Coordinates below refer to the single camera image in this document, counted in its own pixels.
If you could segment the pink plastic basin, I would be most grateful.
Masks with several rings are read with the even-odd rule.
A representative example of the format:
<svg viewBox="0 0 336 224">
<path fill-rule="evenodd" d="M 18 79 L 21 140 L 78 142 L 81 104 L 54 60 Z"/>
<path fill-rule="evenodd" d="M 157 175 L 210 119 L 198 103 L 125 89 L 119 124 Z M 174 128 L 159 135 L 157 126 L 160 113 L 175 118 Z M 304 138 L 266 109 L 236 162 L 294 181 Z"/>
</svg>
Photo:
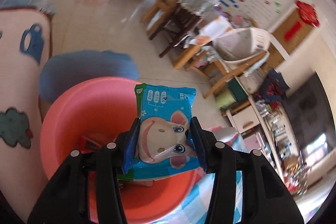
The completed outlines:
<svg viewBox="0 0 336 224">
<path fill-rule="evenodd" d="M 102 77 L 63 93 L 49 108 L 41 129 L 41 158 L 48 178 L 71 151 L 89 140 L 101 147 L 130 129 L 137 116 L 135 80 Z M 129 223 L 150 223 L 177 208 L 194 186 L 194 170 L 158 180 L 152 186 L 127 183 L 121 189 Z"/>
</svg>

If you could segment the blue cartoon snack pack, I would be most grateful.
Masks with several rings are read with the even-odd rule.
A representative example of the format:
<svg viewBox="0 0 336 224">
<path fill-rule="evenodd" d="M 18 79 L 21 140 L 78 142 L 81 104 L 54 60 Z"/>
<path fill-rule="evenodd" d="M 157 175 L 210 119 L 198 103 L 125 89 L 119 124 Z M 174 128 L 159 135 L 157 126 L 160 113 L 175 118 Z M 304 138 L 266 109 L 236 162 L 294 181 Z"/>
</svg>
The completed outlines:
<svg viewBox="0 0 336 224">
<path fill-rule="evenodd" d="M 124 153 L 119 179 L 160 180 L 199 167 L 189 136 L 195 88 L 138 84 L 139 133 Z"/>
</svg>

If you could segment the red wedding candy pack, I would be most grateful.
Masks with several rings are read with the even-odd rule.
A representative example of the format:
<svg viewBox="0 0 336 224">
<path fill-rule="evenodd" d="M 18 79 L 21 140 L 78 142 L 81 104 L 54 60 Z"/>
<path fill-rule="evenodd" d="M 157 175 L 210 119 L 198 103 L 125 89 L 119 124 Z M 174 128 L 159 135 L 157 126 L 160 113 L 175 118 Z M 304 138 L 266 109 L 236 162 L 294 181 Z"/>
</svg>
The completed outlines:
<svg viewBox="0 0 336 224">
<path fill-rule="evenodd" d="M 80 136 L 77 141 L 77 148 L 81 153 L 91 153 L 99 150 L 104 143 L 99 140 L 94 140 L 87 136 Z"/>
</svg>

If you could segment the green trash can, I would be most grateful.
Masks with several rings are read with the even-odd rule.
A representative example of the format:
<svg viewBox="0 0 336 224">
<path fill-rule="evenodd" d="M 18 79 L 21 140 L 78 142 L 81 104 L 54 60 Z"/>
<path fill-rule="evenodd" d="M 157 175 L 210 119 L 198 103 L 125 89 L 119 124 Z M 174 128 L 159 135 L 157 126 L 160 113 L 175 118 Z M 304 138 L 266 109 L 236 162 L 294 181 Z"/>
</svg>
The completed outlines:
<svg viewBox="0 0 336 224">
<path fill-rule="evenodd" d="M 216 96 L 215 102 L 219 109 L 227 109 L 231 105 L 235 104 L 237 100 L 232 91 L 230 91 L 229 88 L 226 88 Z"/>
</svg>

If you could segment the pink storage box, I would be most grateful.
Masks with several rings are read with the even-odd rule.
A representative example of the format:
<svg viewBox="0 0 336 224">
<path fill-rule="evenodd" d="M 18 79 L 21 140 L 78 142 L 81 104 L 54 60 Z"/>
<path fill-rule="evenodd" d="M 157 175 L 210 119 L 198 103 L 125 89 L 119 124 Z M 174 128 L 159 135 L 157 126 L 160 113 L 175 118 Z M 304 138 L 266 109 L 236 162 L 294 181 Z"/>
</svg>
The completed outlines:
<svg viewBox="0 0 336 224">
<path fill-rule="evenodd" d="M 243 138 L 248 152 L 252 150 L 262 150 L 265 148 L 265 142 L 259 132 L 254 132 Z"/>
</svg>

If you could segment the white tv cabinet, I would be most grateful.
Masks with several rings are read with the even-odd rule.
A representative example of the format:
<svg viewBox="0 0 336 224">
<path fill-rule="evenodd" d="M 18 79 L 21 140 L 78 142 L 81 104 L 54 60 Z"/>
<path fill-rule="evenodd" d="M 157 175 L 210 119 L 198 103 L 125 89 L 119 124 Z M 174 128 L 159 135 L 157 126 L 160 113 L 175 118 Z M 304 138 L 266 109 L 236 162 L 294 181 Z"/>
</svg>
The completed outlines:
<svg viewBox="0 0 336 224">
<path fill-rule="evenodd" d="M 307 191 L 307 170 L 291 126 L 284 110 L 279 105 L 273 110 L 264 101 L 255 101 L 249 96 L 227 109 L 220 109 L 242 138 L 259 132 L 265 142 L 260 152 L 275 169 L 292 196 L 301 196 Z"/>
</svg>

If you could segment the black flat television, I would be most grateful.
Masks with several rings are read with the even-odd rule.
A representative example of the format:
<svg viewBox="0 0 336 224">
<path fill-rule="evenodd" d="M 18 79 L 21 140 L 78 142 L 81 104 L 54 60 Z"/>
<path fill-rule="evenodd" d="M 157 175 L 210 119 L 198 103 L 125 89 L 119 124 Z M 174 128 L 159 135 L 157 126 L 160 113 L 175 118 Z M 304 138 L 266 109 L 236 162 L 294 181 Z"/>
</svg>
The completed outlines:
<svg viewBox="0 0 336 224">
<path fill-rule="evenodd" d="M 335 148 L 333 113 L 317 73 L 283 100 L 282 105 L 305 158 L 320 148 L 324 155 Z"/>
</svg>

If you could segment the dark flower bouquet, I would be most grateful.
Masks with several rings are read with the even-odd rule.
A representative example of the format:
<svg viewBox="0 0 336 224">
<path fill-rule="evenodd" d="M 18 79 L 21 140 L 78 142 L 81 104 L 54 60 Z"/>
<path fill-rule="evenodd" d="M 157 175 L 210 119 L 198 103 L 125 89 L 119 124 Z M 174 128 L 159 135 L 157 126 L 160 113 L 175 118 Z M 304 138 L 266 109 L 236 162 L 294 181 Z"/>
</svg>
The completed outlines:
<svg viewBox="0 0 336 224">
<path fill-rule="evenodd" d="M 281 73 L 273 68 L 268 72 L 258 91 L 253 95 L 254 100 L 264 101 L 273 110 L 278 108 L 283 99 L 286 98 L 286 91 L 290 87 L 287 85 Z"/>
</svg>

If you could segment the wooden chair with cushion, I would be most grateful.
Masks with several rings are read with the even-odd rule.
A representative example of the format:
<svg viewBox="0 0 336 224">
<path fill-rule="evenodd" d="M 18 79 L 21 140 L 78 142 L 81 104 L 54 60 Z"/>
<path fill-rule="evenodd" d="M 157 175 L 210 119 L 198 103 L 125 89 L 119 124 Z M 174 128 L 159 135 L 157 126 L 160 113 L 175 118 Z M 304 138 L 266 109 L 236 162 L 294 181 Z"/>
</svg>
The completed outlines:
<svg viewBox="0 0 336 224">
<path fill-rule="evenodd" d="M 213 65 L 222 74 L 221 78 L 203 95 L 215 94 L 229 80 L 238 76 L 248 77 L 260 68 L 269 57 L 272 35 L 261 28 L 233 29 L 206 44 L 192 57 L 186 70 L 194 70 L 207 77 L 202 62 L 209 68 Z"/>
</svg>

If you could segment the beige cartoon sofa cover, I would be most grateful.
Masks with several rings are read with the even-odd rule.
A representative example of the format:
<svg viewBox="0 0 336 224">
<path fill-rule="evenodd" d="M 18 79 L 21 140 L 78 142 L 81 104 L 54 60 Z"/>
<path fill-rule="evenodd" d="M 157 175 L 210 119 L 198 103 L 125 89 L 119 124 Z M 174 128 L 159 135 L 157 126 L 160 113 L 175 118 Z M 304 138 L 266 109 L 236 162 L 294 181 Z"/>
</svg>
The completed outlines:
<svg viewBox="0 0 336 224">
<path fill-rule="evenodd" d="M 51 48 L 46 14 L 1 10 L 1 193 L 23 222 L 48 181 L 40 153 L 38 86 Z"/>
</svg>

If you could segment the dining table with cloth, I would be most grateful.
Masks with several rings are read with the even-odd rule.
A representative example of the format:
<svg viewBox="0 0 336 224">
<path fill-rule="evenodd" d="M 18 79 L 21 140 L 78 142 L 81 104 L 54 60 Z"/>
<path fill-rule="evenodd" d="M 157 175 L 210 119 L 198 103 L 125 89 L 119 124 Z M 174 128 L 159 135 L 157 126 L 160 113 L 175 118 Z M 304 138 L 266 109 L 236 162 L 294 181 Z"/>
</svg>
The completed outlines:
<svg viewBox="0 0 336 224">
<path fill-rule="evenodd" d="M 230 30 L 232 30 L 232 25 L 229 20 L 225 16 L 218 16 L 200 29 L 199 34 L 191 40 L 188 47 L 173 62 L 173 67 L 177 70 L 183 68 L 202 49 L 202 46 L 205 46 Z"/>
</svg>

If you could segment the red chinese knot decoration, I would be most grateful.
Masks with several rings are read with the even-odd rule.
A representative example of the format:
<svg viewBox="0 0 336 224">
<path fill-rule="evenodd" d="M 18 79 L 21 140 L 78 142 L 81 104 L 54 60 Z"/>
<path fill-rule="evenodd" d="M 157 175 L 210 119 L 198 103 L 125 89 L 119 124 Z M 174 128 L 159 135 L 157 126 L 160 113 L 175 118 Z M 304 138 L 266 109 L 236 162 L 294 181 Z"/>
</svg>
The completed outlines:
<svg viewBox="0 0 336 224">
<path fill-rule="evenodd" d="M 289 42 L 304 25 L 310 25 L 314 27 L 319 27 L 320 25 L 317 12 L 313 5 L 299 0 L 295 1 L 295 5 L 297 7 L 299 19 L 285 33 L 285 42 Z"/>
</svg>

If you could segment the dark wooden chair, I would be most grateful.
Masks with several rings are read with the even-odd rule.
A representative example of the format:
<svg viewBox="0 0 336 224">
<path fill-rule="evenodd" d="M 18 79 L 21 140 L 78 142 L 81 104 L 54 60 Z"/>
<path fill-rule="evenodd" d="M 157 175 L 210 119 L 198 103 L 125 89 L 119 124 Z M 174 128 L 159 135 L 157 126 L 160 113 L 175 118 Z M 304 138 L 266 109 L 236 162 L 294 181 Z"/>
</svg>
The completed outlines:
<svg viewBox="0 0 336 224">
<path fill-rule="evenodd" d="M 180 45 L 197 25 L 219 5 L 221 0 L 176 0 L 172 9 L 159 21 L 158 27 L 150 35 L 150 39 L 156 37 L 161 31 L 169 33 L 171 41 L 159 54 L 164 57 L 174 47 Z"/>
</svg>

